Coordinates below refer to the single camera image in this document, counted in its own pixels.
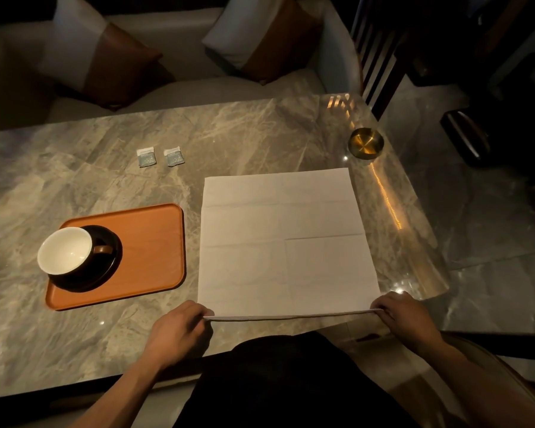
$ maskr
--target sofa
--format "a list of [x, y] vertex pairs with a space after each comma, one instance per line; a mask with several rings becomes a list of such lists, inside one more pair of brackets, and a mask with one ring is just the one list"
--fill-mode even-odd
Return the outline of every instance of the sofa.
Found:
[[323, 21], [320, 44], [305, 69], [267, 85], [230, 76], [208, 56], [202, 38], [221, 8], [109, 16], [145, 45], [163, 53], [161, 64], [176, 82], [113, 112], [95, 104], [58, 96], [54, 82], [36, 71], [51, 21], [0, 27], [0, 130], [69, 120], [188, 107], [221, 102], [322, 93], [360, 93], [359, 59], [329, 0], [300, 0]]

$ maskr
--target gold ashtray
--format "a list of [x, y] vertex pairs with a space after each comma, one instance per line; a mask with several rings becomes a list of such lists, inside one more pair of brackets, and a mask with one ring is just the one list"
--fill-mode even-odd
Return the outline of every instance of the gold ashtray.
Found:
[[385, 139], [377, 130], [371, 128], [355, 129], [349, 138], [349, 151], [359, 159], [376, 158], [384, 146]]

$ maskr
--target gray marble tabletop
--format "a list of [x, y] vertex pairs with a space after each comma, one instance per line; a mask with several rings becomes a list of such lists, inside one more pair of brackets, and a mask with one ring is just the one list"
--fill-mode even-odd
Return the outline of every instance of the gray marble tabletop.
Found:
[[[353, 158], [355, 127], [376, 127], [355, 96], [302, 96], [176, 108], [0, 132], [0, 396], [122, 373], [152, 323], [197, 297], [204, 178], [349, 167], [380, 289], [428, 298], [448, 288], [432, 229], [390, 143]], [[158, 163], [139, 168], [135, 150]], [[186, 163], [166, 165], [180, 146]], [[41, 242], [65, 220], [175, 202], [187, 274], [174, 290], [67, 311], [44, 304]], [[352, 317], [213, 323], [207, 354], [250, 338], [297, 334]]]

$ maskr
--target brown pillow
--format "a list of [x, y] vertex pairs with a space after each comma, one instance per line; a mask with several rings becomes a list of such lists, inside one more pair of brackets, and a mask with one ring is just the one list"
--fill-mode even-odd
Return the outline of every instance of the brown pillow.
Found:
[[[174, 80], [170, 73], [163, 74], [165, 69], [157, 61], [162, 56], [107, 23], [84, 0], [57, 0], [39, 69], [73, 90], [72, 97], [119, 109]], [[155, 72], [158, 75], [150, 78]]]
[[268, 83], [305, 67], [321, 30], [295, 0], [230, 0], [202, 43], [249, 78]]

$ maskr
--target coffee cup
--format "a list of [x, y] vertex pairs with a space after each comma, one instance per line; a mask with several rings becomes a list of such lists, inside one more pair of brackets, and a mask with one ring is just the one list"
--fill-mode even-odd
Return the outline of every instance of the coffee cup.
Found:
[[109, 245], [96, 245], [83, 228], [69, 226], [44, 240], [37, 252], [37, 264], [50, 278], [82, 274], [97, 256], [112, 255]]

